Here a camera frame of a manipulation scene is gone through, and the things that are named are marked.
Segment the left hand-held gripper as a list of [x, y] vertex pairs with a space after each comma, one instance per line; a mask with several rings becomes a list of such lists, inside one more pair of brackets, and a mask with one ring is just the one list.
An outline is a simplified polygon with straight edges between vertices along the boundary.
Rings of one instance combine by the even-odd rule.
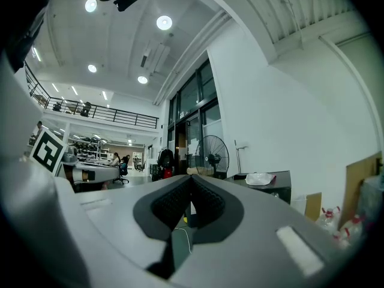
[[53, 176], [59, 176], [63, 165], [75, 166], [78, 163], [75, 148], [68, 146], [47, 129], [43, 129], [40, 133], [29, 158], [43, 166]]

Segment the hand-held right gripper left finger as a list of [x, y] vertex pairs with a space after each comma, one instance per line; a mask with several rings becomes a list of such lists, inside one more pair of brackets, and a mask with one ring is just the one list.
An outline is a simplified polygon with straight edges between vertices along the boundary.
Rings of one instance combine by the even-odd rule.
[[62, 260], [78, 281], [161, 281], [160, 268], [172, 263], [172, 243], [148, 237], [134, 218], [142, 197], [189, 176], [176, 176], [133, 188], [74, 193], [57, 177], [57, 205], [74, 255]]

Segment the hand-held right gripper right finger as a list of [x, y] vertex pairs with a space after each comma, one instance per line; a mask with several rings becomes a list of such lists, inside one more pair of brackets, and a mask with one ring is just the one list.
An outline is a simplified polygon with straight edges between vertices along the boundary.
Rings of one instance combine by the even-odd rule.
[[193, 246], [171, 276], [181, 288], [325, 288], [351, 252], [281, 199], [219, 179], [204, 181], [235, 196], [244, 216], [230, 236]]

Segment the black office chair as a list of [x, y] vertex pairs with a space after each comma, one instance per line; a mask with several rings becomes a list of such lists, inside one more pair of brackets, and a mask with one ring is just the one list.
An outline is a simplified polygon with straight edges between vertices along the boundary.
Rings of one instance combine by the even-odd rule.
[[122, 158], [122, 161], [119, 164], [119, 178], [118, 181], [122, 182], [122, 184], [128, 184], [129, 180], [124, 179], [124, 176], [128, 175], [128, 157], [125, 156]]

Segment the gray office desk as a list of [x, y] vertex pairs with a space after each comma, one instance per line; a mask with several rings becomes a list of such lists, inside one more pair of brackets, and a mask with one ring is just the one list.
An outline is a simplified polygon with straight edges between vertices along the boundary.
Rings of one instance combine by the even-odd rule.
[[119, 168], [116, 166], [77, 162], [73, 167], [72, 177], [75, 184], [97, 184], [119, 179], [119, 173]]

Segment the pink detergent pouch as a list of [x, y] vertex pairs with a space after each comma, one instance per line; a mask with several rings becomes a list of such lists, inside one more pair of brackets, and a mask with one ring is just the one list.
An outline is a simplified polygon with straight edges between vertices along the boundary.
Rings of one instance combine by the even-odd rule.
[[245, 181], [248, 185], [268, 185], [274, 179], [275, 175], [270, 173], [249, 173], [247, 174]]

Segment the small cardboard box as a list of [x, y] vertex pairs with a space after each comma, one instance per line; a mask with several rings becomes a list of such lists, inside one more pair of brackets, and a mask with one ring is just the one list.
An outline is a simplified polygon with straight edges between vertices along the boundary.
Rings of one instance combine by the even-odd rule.
[[322, 194], [313, 193], [306, 196], [305, 216], [315, 222], [319, 216], [322, 207]]

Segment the dark hanging clothes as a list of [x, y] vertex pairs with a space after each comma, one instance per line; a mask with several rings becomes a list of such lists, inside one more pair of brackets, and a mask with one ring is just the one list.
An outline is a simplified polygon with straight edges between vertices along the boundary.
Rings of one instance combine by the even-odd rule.
[[161, 169], [168, 169], [172, 171], [174, 162], [174, 155], [170, 149], [164, 148], [160, 151], [160, 155], [158, 157], [158, 165], [161, 167]]

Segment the metal pole stand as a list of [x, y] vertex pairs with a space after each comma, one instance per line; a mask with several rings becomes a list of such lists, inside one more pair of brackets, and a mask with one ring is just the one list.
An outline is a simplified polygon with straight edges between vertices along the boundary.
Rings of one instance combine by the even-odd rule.
[[247, 142], [240, 142], [238, 143], [236, 140], [234, 140], [235, 149], [236, 149], [236, 159], [237, 159], [237, 165], [238, 165], [238, 173], [241, 174], [241, 157], [240, 157], [240, 151], [245, 150], [248, 148]]

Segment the black balcony railing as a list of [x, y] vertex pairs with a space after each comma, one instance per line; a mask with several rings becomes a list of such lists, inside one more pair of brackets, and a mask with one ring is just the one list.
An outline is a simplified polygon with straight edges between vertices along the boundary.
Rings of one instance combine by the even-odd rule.
[[38, 106], [45, 110], [98, 119], [122, 125], [142, 127], [150, 130], [155, 130], [157, 128], [158, 118], [154, 116], [109, 108], [89, 102], [83, 103], [77, 100], [67, 100], [62, 97], [53, 97], [38, 81], [27, 62], [24, 63], [24, 66], [28, 94], [38, 104]]

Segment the black standing fan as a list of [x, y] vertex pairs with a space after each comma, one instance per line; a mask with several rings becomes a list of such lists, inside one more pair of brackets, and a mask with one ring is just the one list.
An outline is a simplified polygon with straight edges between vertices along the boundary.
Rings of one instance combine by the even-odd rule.
[[221, 138], [215, 135], [205, 136], [195, 152], [196, 167], [214, 169], [213, 178], [226, 179], [229, 168], [229, 152]]

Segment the large cardboard sheet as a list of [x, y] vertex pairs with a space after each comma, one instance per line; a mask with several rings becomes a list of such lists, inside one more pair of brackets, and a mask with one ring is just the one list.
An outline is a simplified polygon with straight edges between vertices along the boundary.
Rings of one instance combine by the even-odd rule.
[[362, 183], [365, 179], [379, 174], [382, 153], [378, 152], [346, 167], [346, 187], [338, 228], [356, 214]]

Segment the person's dark shirt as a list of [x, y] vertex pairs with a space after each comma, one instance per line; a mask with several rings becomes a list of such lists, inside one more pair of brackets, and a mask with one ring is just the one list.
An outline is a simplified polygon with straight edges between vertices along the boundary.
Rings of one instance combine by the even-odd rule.
[[24, 65], [50, 0], [0, 0], [0, 52], [14, 72]]

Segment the clear plastic bag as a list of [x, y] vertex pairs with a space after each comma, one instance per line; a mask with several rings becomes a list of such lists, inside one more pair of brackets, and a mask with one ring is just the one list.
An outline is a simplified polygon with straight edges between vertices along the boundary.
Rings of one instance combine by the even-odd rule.
[[366, 178], [361, 186], [359, 212], [367, 220], [375, 221], [384, 205], [384, 182], [382, 175]]

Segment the ceiling air conditioner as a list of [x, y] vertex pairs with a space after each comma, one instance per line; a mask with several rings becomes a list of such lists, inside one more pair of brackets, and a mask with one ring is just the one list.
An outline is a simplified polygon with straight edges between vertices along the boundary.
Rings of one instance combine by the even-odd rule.
[[147, 44], [140, 66], [150, 73], [159, 73], [170, 53], [170, 47], [165, 46], [155, 40], [150, 40]]

